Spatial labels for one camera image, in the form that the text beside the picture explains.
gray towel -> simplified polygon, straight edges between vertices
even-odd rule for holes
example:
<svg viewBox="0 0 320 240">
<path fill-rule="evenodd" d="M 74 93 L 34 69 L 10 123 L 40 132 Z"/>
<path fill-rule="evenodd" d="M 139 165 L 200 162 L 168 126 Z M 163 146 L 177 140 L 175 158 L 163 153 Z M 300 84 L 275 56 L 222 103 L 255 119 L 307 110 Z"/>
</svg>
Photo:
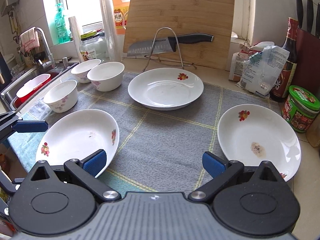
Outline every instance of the gray towel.
<svg viewBox="0 0 320 240">
<path fill-rule="evenodd" d="M 54 113 L 40 99 L 24 120 L 46 120 L 52 126 L 71 112 L 95 108 L 111 114 L 120 130 L 115 158 L 99 177 L 119 191 L 182 191 L 190 193 L 211 177 L 202 167 L 202 154 L 211 151 L 225 156 L 217 138 L 217 126 L 222 114 L 241 104 L 256 104 L 279 113 L 278 103 L 204 84 L 199 99 L 184 108 L 156 111 L 133 101 L 128 85 L 136 76 L 125 73 L 122 85 L 111 92 L 99 92 L 89 84 L 78 84 L 79 99 L 69 111 Z M 36 149 L 44 133 L 15 133 L 9 142 L 24 168 L 35 163 Z"/>
</svg>

green dish soap bottle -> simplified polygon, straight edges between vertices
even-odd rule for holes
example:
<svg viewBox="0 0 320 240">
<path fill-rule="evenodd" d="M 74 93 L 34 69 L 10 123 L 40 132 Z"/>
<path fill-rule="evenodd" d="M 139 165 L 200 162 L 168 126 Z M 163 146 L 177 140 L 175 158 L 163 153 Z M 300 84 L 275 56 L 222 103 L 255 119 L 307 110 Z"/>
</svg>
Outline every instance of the green dish soap bottle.
<svg viewBox="0 0 320 240">
<path fill-rule="evenodd" d="M 56 24 L 57 32 L 58 32 L 58 40 L 59 43 L 64 43 L 70 41 L 70 36 L 68 34 L 68 26 L 69 22 L 65 21 L 64 9 L 62 3 L 56 4 L 58 7 L 58 12 L 54 18 L 54 22 Z"/>
</svg>

pink hand towel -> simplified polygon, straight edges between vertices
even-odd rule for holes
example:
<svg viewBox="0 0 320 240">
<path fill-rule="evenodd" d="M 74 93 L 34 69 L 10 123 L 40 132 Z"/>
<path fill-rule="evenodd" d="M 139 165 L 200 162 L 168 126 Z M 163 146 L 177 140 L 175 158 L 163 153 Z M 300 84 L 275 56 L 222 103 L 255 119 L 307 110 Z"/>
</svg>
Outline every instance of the pink hand towel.
<svg viewBox="0 0 320 240">
<path fill-rule="evenodd" d="M 38 33 L 35 32 L 35 27 L 21 34 L 20 39 L 25 52 L 29 52 L 31 49 L 40 46 Z"/>
</svg>

blue gripper pad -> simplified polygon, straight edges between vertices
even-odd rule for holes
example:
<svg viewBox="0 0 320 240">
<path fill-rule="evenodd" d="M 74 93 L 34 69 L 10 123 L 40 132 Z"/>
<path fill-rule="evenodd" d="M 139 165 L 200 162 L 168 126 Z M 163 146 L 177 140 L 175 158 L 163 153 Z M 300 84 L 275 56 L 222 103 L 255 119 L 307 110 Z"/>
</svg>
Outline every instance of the blue gripper pad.
<svg viewBox="0 0 320 240">
<path fill-rule="evenodd" d="M 107 153 L 104 150 L 98 150 L 80 161 L 79 166 L 92 176 L 96 176 L 107 163 Z"/>
<path fill-rule="evenodd" d="M 217 177 L 226 170 L 227 163 L 215 156 L 211 152 L 205 152 L 202 155 L 202 166 L 211 175 L 212 178 Z"/>
</svg>

kitchen counter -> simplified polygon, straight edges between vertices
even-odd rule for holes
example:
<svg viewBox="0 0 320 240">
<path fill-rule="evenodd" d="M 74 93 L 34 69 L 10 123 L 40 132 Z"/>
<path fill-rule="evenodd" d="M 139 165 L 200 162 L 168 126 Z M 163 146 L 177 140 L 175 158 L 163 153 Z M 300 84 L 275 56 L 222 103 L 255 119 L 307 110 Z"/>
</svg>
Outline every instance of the kitchen counter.
<svg viewBox="0 0 320 240">
<path fill-rule="evenodd" d="M 125 58 L 123 60 L 125 71 L 140 73 L 145 67 L 147 60 Z M 150 61 L 147 70 L 163 67 L 163 65 Z M 193 67 L 186 67 L 186 70 L 195 73 L 201 78 L 203 82 L 222 86 L 227 89 L 247 93 L 246 91 L 235 86 L 235 82 L 228 80 L 229 72 L 224 70 L 217 70 L 207 67 L 198 67 L 195 70 Z M 70 71 L 64 74 L 61 78 L 54 81 L 46 89 L 44 89 L 38 96 L 31 100 L 18 115 L 24 114 L 36 101 L 43 97 L 48 90 L 61 82 L 61 79 L 66 79 L 70 76 Z M 318 221 L 320 220 L 320 158 L 319 149 L 313 148 L 306 139 L 305 134 L 298 134 L 300 140 L 302 158 L 298 172 L 294 178 L 289 182 L 293 189 L 300 206 L 300 218 L 296 224 L 293 234 L 298 239 L 314 240 L 320 234 Z"/>
</svg>

